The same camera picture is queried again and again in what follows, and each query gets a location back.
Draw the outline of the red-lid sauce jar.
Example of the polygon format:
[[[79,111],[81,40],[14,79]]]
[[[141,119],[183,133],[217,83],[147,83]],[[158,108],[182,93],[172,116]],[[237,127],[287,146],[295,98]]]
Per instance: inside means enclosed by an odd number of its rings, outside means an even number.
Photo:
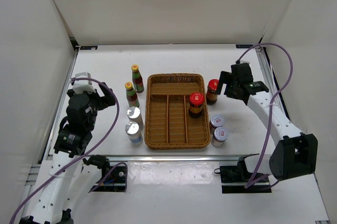
[[[218,79],[211,79],[207,85],[207,92],[206,92],[206,102],[208,105],[213,105],[217,102],[217,87],[219,84]]]
[[[201,92],[194,92],[189,97],[189,115],[197,118],[202,115],[205,97]]]

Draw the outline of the green sauce bottle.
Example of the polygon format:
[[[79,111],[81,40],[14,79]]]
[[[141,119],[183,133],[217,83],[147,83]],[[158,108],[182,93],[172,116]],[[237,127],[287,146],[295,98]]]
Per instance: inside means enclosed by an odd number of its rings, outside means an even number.
[[[131,66],[132,70],[132,81],[137,93],[142,93],[144,91],[144,84],[141,73],[139,71],[139,66],[137,64],[133,64]]]
[[[133,88],[133,84],[131,82],[126,82],[125,83],[125,89],[126,89],[126,98],[129,104],[129,107],[139,107],[139,101],[137,94]]]

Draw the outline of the silver-capped seasoning shaker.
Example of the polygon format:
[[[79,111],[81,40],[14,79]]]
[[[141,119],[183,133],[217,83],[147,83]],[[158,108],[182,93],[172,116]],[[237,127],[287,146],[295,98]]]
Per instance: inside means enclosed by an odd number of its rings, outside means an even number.
[[[144,129],[144,122],[141,114],[141,110],[138,107],[132,106],[127,110],[127,117],[130,122],[136,122],[140,130]]]
[[[134,145],[140,145],[143,142],[140,126],[136,122],[128,122],[125,126],[125,132]]]

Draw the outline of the white-lid sauce jar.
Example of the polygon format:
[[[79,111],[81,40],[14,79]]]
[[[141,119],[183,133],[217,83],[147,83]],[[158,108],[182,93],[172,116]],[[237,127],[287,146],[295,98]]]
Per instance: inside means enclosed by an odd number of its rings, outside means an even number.
[[[213,134],[216,128],[222,127],[224,125],[224,117],[221,115],[214,115],[210,118],[210,134]]]
[[[214,130],[212,138],[211,138],[211,144],[215,147],[221,147],[224,142],[227,140],[229,136],[229,133],[226,128],[224,127],[218,127]]]

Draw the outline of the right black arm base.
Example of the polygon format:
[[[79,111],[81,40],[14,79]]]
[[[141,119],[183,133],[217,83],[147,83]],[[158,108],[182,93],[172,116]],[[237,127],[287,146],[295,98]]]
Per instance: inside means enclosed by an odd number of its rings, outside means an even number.
[[[249,194],[271,193],[271,185],[268,178],[259,180],[255,185],[245,188],[245,184],[251,177],[247,171],[244,160],[251,155],[239,157],[236,165],[221,165],[214,169],[215,175],[220,175],[223,194]]]

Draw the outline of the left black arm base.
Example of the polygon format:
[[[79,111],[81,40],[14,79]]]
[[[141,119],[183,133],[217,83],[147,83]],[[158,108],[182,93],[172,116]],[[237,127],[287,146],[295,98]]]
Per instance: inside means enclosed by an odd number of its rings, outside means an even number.
[[[128,166],[125,162],[119,162],[115,166],[105,168],[102,178],[89,192],[125,192],[127,189]]]

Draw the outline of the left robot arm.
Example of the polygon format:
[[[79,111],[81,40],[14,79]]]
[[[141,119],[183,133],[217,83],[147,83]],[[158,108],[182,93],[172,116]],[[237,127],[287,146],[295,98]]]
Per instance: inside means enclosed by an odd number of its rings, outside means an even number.
[[[92,139],[99,111],[118,105],[112,89],[99,82],[104,93],[100,96],[92,86],[94,79],[73,78],[66,117],[60,123],[54,145],[53,162],[49,178],[31,196],[40,193],[33,211],[20,219],[20,223],[73,223],[78,204],[86,197],[96,182],[104,182],[111,174],[108,159],[94,155],[84,162],[84,172],[73,180],[78,162],[91,153],[87,150]]]

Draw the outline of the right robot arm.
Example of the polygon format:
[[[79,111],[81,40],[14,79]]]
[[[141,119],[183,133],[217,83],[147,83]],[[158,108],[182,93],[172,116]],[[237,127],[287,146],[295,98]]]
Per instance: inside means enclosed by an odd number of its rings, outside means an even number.
[[[302,132],[273,103],[267,86],[253,80],[249,64],[233,64],[230,72],[221,72],[216,92],[222,91],[228,98],[242,100],[259,117],[267,129],[266,138],[275,145],[272,154],[266,154],[264,146],[260,154],[243,157],[236,169],[241,181],[252,184],[258,173],[283,181],[315,172],[317,138]]]

